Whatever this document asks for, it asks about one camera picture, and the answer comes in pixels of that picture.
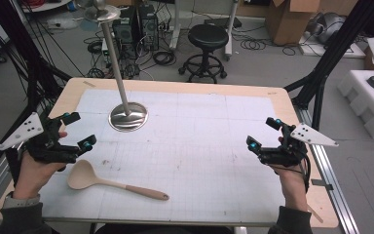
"black stool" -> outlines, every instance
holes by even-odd
[[[215,78],[216,75],[220,74],[221,78],[226,78],[227,73],[224,71],[224,66],[221,61],[218,58],[209,55],[209,53],[213,53],[215,50],[224,47],[227,42],[229,42],[229,35],[227,32],[218,26],[200,24],[190,29],[188,39],[193,45],[202,49],[203,53],[201,55],[189,57],[187,61],[184,62],[183,67],[178,69],[178,73],[182,75],[185,73],[186,69],[190,71],[191,75],[187,81],[190,83],[195,76],[200,78],[211,77],[214,84],[217,84],[217,79]],[[192,62],[192,59],[199,57],[203,57],[201,63]],[[208,61],[209,58],[214,59],[217,64],[210,65]]]

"hand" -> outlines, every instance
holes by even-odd
[[[299,165],[284,167],[282,165],[269,165],[279,175],[281,192],[285,199],[285,206],[294,210],[306,212],[308,201],[306,199],[305,181]]]
[[[60,137],[66,137],[66,132],[59,133]],[[22,157],[17,186],[12,195],[15,199],[30,199],[38,196],[39,190],[47,184],[51,176],[59,169],[65,167],[64,163],[44,164],[36,162],[25,151]]]

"sleeve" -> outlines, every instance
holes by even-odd
[[[276,225],[269,234],[312,234],[311,213],[280,207]]]
[[[1,233],[51,234],[50,226],[42,221],[42,203],[30,207],[1,209]]]

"gray floor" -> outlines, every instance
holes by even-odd
[[[49,17],[51,14],[58,14],[58,12],[49,11],[48,15],[41,17]],[[203,22],[205,18],[194,17],[192,25]],[[262,25],[260,19],[242,19],[242,22],[241,30]],[[187,27],[190,19],[183,19],[181,23],[182,27]],[[98,30],[86,31],[78,27],[54,34],[56,41],[83,73],[87,73],[91,67],[91,55],[83,40],[93,37]],[[187,74],[180,76],[177,69],[186,58],[199,50],[188,42],[185,32],[183,31],[179,40],[176,50],[177,62],[174,65],[167,67],[157,65],[146,70],[155,81],[184,82],[187,79]],[[268,38],[265,28],[247,34],[257,38]],[[57,67],[72,76],[81,76],[55,43],[48,40],[48,35],[45,38]],[[228,77],[218,79],[219,85],[284,87],[309,74],[319,61],[318,57],[302,56],[297,48],[294,50],[294,56],[287,56],[282,52],[282,48],[275,47],[251,51],[242,49],[239,42],[233,41],[233,56],[229,61],[224,61]],[[223,57],[221,50],[214,54]],[[150,64],[153,62],[150,61],[141,68]],[[358,230],[361,233],[374,233],[374,139],[369,136],[361,120],[354,115],[347,101],[336,89],[349,70],[353,69],[363,69],[363,60],[342,58],[328,78],[320,130],[340,142],[339,147],[326,148],[326,152],[354,215]],[[151,80],[152,78],[146,73],[141,73],[135,79]],[[25,105],[25,95],[11,63],[0,63],[0,139]],[[52,223],[52,226],[61,233],[88,233],[89,231],[89,225],[81,223]],[[267,229],[248,228],[248,233],[267,233]],[[316,228],[315,233],[342,233],[342,230],[340,227]]]

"spoon handle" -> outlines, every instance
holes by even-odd
[[[138,193],[140,195],[144,195],[149,198],[154,198],[154,199],[163,200],[163,201],[166,201],[169,198],[169,195],[167,195],[166,193],[153,190],[153,189],[149,189],[149,188],[126,185],[126,190],[134,192],[134,193]]]
[[[166,201],[169,198],[169,195],[167,195],[164,192],[160,192],[160,191],[149,189],[149,188],[126,185],[126,184],[123,184],[123,183],[119,183],[119,182],[115,182],[115,181],[111,181],[111,180],[106,180],[106,179],[102,179],[102,178],[100,178],[97,183],[102,183],[102,184],[109,185],[109,186],[123,188],[123,189],[126,189],[126,190],[130,191],[130,192],[134,192],[134,193],[137,193],[139,195],[143,195],[143,196],[158,199],[158,200]]]

